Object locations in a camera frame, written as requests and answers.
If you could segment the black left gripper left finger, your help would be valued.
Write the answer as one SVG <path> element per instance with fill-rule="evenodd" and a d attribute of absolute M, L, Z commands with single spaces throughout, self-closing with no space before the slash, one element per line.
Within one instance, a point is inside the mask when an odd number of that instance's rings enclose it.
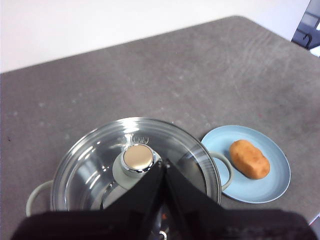
<path fill-rule="evenodd" d="M 26 217 L 14 240 L 162 240 L 166 164 L 161 161 L 105 209 L 48 211 Z"/>

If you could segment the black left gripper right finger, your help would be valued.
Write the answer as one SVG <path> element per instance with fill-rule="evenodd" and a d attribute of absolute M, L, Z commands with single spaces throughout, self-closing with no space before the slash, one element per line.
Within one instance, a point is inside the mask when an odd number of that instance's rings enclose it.
<path fill-rule="evenodd" d="M 164 165 L 166 202 L 184 240 L 311 240 L 305 218 L 280 209 L 225 209 Z"/>

